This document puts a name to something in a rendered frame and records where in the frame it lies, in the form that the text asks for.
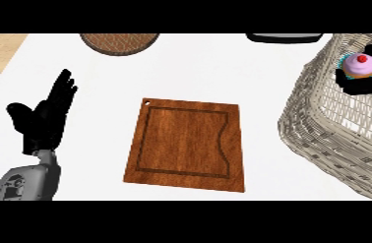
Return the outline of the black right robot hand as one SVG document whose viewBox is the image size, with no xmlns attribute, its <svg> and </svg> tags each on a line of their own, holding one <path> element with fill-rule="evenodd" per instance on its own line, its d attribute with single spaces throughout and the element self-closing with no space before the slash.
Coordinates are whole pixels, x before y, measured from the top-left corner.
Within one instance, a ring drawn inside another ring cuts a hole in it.
<svg viewBox="0 0 372 243">
<path fill-rule="evenodd" d="M 364 46 L 364 50 L 355 53 L 364 53 L 372 56 L 372 44 L 367 44 Z M 339 62 L 339 67 L 335 69 L 335 82 L 338 86 L 342 88 L 342 91 L 348 93 L 350 95 L 370 94 L 372 93 L 372 77 L 364 78 L 364 79 L 348 79 L 341 70 L 341 62 Z"/>
</svg>

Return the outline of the brown wooden cutting board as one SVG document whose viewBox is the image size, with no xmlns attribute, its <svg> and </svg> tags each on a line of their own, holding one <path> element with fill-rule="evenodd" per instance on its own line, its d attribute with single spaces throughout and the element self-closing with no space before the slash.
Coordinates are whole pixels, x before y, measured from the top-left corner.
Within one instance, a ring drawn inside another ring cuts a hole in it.
<svg viewBox="0 0 372 243">
<path fill-rule="evenodd" d="M 242 192 L 237 106 L 146 98 L 124 181 Z"/>
</svg>

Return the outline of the pink frosted cupcake with cherry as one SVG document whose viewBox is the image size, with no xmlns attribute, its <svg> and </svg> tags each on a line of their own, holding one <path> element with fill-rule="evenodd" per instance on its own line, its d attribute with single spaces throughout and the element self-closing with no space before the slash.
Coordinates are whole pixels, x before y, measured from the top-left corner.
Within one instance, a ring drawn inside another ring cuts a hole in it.
<svg viewBox="0 0 372 243">
<path fill-rule="evenodd" d="M 341 70 L 348 79 L 372 77 L 372 56 L 364 53 L 348 55 L 342 59 Z"/>
</svg>

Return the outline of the pale wicker basket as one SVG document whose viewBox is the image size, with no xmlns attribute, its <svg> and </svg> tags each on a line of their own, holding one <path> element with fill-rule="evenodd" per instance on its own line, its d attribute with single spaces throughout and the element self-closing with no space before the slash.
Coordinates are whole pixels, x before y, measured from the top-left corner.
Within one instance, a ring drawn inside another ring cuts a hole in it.
<svg viewBox="0 0 372 243">
<path fill-rule="evenodd" d="M 335 83 L 347 55 L 372 44 L 372 33 L 336 33 L 304 66 L 282 116 L 289 149 L 372 199 L 372 94 L 350 95 Z"/>
</svg>

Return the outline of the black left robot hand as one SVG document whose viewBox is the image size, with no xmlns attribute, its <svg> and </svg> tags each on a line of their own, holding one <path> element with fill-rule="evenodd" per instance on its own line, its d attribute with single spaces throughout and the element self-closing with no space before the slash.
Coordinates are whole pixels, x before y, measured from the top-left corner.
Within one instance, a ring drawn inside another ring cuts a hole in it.
<svg viewBox="0 0 372 243">
<path fill-rule="evenodd" d="M 53 151 L 57 148 L 75 92 L 76 85 L 71 72 L 63 69 L 47 98 L 38 103 L 35 109 L 17 102 L 7 105 L 6 110 L 14 130 L 23 135 L 23 154 L 32 155 L 40 150 Z"/>
</svg>

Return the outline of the brown woven round mat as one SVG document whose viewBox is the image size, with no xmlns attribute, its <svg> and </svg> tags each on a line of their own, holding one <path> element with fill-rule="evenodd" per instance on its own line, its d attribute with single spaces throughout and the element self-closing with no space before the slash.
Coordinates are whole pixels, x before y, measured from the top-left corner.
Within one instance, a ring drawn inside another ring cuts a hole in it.
<svg viewBox="0 0 372 243">
<path fill-rule="evenodd" d="M 128 56 L 150 47 L 158 39 L 158 33 L 82 33 L 79 37 L 99 53 Z"/>
</svg>

